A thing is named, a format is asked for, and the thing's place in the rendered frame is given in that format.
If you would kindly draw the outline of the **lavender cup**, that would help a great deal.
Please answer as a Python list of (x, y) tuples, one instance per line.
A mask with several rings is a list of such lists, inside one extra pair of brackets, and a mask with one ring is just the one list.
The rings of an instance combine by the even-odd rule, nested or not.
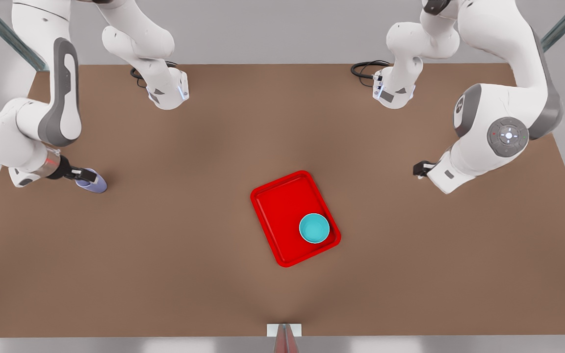
[(90, 192), (101, 194), (107, 190), (107, 183), (95, 170), (72, 167), (72, 177), (76, 184)]

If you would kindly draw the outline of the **teal bowl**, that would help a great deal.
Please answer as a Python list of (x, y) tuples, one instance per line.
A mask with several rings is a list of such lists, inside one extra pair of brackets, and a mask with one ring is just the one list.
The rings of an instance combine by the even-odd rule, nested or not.
[(330, 235), (330, 224), (324, 215), (311, 213), (305, 215), (299, 223), (300, 236), (311, 244), (319, 244)]

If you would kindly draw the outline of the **red tray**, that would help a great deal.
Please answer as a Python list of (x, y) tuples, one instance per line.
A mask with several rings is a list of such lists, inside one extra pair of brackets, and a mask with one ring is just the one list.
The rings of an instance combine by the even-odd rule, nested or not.
[[(250, 195), (258, 221), (278, 265), (289, 268), (337, 246), (341, 233), (312, 175), (304, 170), (255, 188)], [(324, 215), (330, 235), (319, 244), (300, 236), (299, 223), (307, 214)]]

